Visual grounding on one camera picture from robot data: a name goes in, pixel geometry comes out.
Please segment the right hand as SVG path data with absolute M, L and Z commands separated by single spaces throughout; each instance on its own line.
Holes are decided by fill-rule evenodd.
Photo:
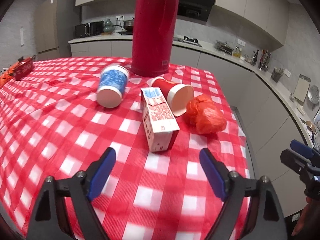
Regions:
M 308 215 L 310 215 L 311 212 L 314 211 L 315 205 L 319 205 L 319 201 L 316 201 L 310 197 L 306 198 L 306 202 L 307 202 L 307 205 L 302 210 L 302 214 L 301 214 L 296 226 L 294 227 L 293 232 L 291 233 L 291 236 L 295 236 L 302 231 L 302 229 L 305 225 L 306 219 L 308 218 Z

